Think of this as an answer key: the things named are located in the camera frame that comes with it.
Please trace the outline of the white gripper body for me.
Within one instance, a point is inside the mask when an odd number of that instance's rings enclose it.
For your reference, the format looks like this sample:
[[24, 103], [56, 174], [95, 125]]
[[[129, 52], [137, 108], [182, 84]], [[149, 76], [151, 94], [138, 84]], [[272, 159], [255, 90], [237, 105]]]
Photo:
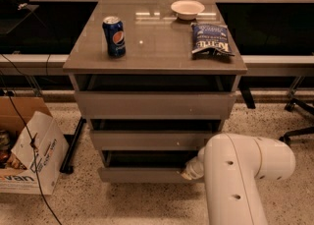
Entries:
[[200, 179], [204, 176], [203, 161], [194, 157], [186, 163], [184, 170], [190, 174], [192, 180]]

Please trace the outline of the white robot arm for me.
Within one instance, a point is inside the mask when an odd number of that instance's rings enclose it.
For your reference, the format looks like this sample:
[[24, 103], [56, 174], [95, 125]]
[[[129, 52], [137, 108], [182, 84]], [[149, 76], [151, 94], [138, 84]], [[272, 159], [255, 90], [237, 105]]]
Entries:
[[204, 180], [209, 225], [268, 225], [256, 181], [284, 180], [294, 169], [284, 142], [222, 133], [186, 163], [182, 176]]

